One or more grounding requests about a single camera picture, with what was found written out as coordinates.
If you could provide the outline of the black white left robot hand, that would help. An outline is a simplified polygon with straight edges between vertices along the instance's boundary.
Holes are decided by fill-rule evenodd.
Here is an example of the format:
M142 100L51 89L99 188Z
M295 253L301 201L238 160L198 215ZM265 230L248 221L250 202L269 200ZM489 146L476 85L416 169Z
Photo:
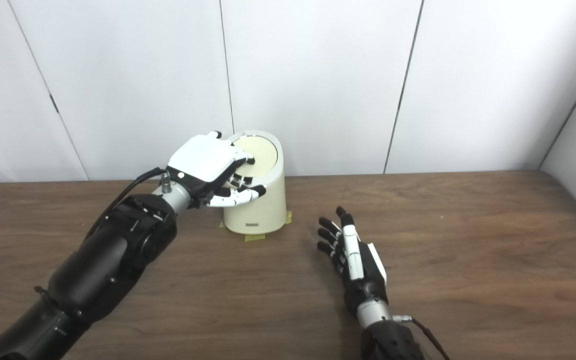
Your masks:
M251 153L212 131L192 137L167 163L170 192L162 198L178 214L189 208L229 208L251 203L266 194L263 184L249 186L237 170L256 162Z

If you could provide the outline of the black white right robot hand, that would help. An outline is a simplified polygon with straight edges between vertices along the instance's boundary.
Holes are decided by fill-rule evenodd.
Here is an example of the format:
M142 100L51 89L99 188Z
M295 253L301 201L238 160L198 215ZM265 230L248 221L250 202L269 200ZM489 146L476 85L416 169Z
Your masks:
M361 240L352 214L341 206L335 212L340 224L325 217L318 219L317 250L329 257L340 274L345 307L357 316L365 302L387 305L387 275L377 249Z

